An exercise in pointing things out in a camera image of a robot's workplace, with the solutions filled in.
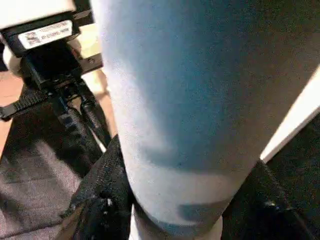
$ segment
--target barcode label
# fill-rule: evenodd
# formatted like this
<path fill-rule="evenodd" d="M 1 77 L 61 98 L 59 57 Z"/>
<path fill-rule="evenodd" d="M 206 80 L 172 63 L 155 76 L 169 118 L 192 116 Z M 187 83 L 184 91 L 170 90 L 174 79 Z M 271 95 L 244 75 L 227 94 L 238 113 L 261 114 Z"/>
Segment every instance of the barcode label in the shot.
<path fill-rule="evenodd" d="M 33 49 L 71 35 L 72 21 L 65 20 L 21 33 L 18 38 L 25 49 Z"/>

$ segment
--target black device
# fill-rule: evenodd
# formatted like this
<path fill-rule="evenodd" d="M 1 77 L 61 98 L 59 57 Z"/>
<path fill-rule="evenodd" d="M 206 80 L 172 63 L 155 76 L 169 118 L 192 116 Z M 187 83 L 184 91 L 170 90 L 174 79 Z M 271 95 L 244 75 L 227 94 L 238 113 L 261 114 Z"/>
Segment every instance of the black device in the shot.
<path fill-rule="evenodd" d="M 102 67 L 101 56 L 82 59 L 68 45 L 69 40 L 80 34 L 75 18 L 79 20 L 84 15 L 79 14 L 76 12 L 74 17 L 71 12 L 61 13 L 1 30 L 8 47 L 21 58 L 22 78 L 30 91 L 18 101 L 0 107 L 0 118 L 8 121 L 48 101 L 59 117 L 68 112 L 73 99 L 80 98 L 83 120 L 107 147 L 111 137 L 103 110 L 81 78 L 82 74 Z M 50 29 L 48 34 L 41 33 L 47 29 Z M 27 44 L 21 35 L 26 35 Z"/>

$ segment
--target gray carpet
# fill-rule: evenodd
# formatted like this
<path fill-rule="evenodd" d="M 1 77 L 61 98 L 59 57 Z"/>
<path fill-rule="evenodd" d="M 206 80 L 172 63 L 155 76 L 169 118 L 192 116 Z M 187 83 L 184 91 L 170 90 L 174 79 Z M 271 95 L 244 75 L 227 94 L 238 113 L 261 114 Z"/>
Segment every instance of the gray carpet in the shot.
<path fill-rule="evenodd" d="M 59 214 L 101 154 L 76 131 L 67 132 L 49 104 L 14 119 L 0 160 L 0 239 L 58 233 Z"/>

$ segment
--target white pole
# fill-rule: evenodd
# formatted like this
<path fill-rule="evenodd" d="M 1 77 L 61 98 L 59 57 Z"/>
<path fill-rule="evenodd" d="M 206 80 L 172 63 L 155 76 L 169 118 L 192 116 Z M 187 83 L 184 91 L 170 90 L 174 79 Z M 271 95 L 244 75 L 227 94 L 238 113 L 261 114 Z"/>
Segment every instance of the white pole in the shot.
<path fill-rule="evenodd" d="M 91 1 L 131 187 L 175 236 L 212 228 L 318 65 L 295 13 L 232 2 Z"/>

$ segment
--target black mount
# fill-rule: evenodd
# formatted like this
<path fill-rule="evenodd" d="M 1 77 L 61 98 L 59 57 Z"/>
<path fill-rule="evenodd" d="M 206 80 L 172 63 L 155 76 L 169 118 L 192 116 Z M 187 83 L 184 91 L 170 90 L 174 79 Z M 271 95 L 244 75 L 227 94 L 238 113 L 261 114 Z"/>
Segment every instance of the black mount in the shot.
<path fill-rule="evenodd" d="M 25 87 L 31 89 L 16 102 L 0 107 L 0 119 L 9 121 L 32 108 L 50 102 L 54 113 L 66 114 L 72 100 L 81 101 L 84 122 L 107 147 L 111 140 L 103 110 L 81 75 L 103 66 L 100 54 L 90 58 L 76 57 L 67 39 L 30 49 L 21 58 L 21 73 Z"/>

